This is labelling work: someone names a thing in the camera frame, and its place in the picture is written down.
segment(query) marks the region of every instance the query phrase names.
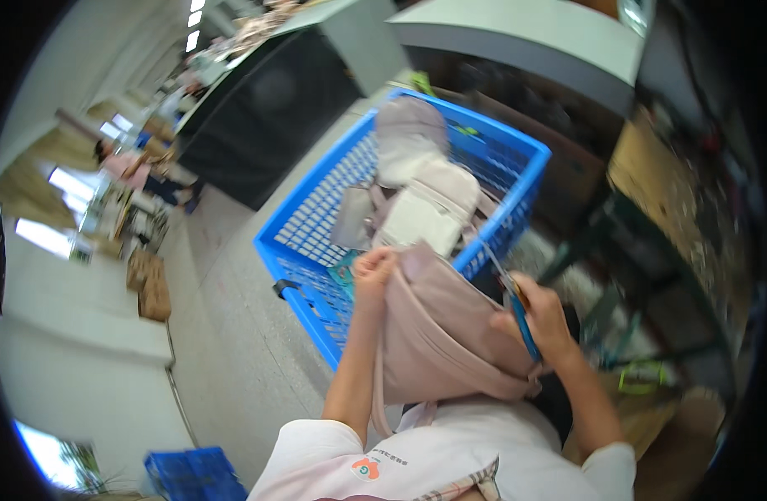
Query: floor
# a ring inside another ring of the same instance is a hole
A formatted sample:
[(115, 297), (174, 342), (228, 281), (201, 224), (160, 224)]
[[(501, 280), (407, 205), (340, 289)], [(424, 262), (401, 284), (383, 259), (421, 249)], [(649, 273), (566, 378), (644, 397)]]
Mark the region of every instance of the floor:
[[(172, 300), (172, 374), (181, 404), (199, 445), (221, 446), (248, 488), (266, 465), (279, 428), (319, 416), (332, 377), (289, 306), (272, 291), (252, 239), (314, 161), (390, 88), (353, 105), (258, 213), (207, 187), (193, 215), (172, 217), (160, 248)], [(529, 232), (509, 262), (537, 275), (553, 252)], [(600, 294), (600, 286), (578, 268), (570, 269), (557, 289), (579, 312)], [(635, 339), (629, 350), (655, 350), (644, 336)]]

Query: pink shirt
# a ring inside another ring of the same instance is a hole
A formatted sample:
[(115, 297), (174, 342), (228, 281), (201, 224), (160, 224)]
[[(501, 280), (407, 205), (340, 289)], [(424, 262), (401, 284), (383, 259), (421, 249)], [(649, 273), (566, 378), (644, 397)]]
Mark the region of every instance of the pink shirt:
[(136, 153), (132, 152), (120, 153), (119, 155), (108, 155), (108, 157), (103, 160), (102, 167), (113, 179), (119, 180), (140, 192), (144, 190), (144, 185), (147, 184), (147, 177), (150, 171), (149, 164), (140, 165), (133, 175), (127, 179), (121, 179), (124, 171), (135, 164), (138, 157), (139, 156)]

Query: hand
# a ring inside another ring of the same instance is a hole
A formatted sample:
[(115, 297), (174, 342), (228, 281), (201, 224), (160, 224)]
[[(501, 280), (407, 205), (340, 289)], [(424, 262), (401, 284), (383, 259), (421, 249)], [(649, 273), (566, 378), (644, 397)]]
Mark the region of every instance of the hand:
[(391, 247), (379, 247), (355, 258), (353, 277), (355, 305), (382, 306), (389, 276), (397, 265), (397, 254)]
[[(564, 310), (556, 292), (551, 288), (539, 286), (528, 275), (511, 272), (511, 278), (528, 299), (529, 304), (524, 305), (525, 320), (544, 361), (558, 370), (560, 366), (579, 357), (580, 349), (567, 329)], [(489, 325), (522, 341), (519, 327), (511, 312), (503, 311), (492, 315)]]

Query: white t-shirt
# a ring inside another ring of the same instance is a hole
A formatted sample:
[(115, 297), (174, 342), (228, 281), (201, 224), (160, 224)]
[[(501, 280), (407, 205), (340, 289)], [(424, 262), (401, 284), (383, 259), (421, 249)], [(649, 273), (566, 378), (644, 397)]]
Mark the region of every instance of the white t-shirt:
[(559, 455), (558, 434), (530, 403), (478, 399), (442, 405), (430, 426), (403, 430), (418, 412), (409, 410), (400, 431), (367, 454), (343, 423), (288, 423), (248, 501), (413, 499), (493, 464), (505, 501), (633, 498), (636, 466), (629, 444), (598, 449), (578, 467)]

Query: blue plastic basket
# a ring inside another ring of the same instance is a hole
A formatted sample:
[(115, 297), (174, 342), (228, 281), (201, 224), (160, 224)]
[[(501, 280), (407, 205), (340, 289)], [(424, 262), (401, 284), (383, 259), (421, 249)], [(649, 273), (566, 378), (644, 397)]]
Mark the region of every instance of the blue plastic basket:
[(144, 467), (170, 501), (244, 501), (248, 496), (221, 447), (150, 452)]
[[(469, 167), (484, 184), (506, 193), (473, 241), (456, 256), (453, 267), (471, 279), (489, 260), (484, 239), (498, 257), (505, 256), (528, 227), (550, 150), (539, 141), (500, 122), (441, 99), (396, 89), (389, 99), (411, 95), (442, 113), (448, 123), (451, 159)], [(294, 282), (282, 296), (336, 370), (347, 339), (349, 301), (330, 278), (327, 268), (348, 249), (331, 245), (344, 189), (368, 184), (378, 164), (375, 114), (371, 110), (324, 155), (269, 217), (255, 237), (255, 246), (272, 277)]]

